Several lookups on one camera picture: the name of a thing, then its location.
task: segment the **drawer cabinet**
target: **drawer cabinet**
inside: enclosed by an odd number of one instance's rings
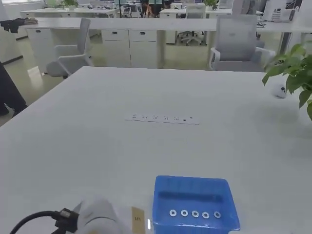
[[[128,30],[102,30],[104,57],[108,67],[131,67]]]

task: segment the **cable connector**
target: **cable connector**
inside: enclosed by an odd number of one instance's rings
[[[75,233],[77,231],[77,221],[79,214],[64,208],[59,212],[59,216],[53,217],[56,220],[55,226],[58,228],[52,234]]]

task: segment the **green plant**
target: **green plant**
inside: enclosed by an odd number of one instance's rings
[[[64,6],[78,6],[77,0],[62,0],[61,4]]]
[[[269,77],[280,74],[288,74],[286,92],[293,94],[295,90],[302,88],[299,95],[299,107],[308,103],[307,112],[312,120],[312,55],[307,55],[302,44],[296,44],[285,55],[277,55],[274,58],[275,65],[267,72],[262,82],[265,85]]]
[[[204,0],[206,6],[212,6],[213,10],[217,8],[217,0]]]

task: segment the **black cable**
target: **black cable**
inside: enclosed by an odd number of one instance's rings
[[[10,234],[15,234],[25,223],[36,219],[36,218],[40,218],[40,217],[51,217],[53,219],[59,219],[62,218],[60,212],[58,211],[42,211],[42,212],[37,212],[34,214],[31,214],[29,216],[27,216],[26,218],[22,219],[14,228],[13,230],[10,232]]]

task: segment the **black clothing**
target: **black clothing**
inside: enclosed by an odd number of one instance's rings
[[[14,82],[0,62],[0,112],[6,112],[6,104],[16,112],[21,112],[27,105]]]
[[[25,24],[26,19],[27,18],[17,18],[14,20],[0,21],[0,25],[4,28],[5,31],[11,30],[11,33],[18,33],[19,27]]]

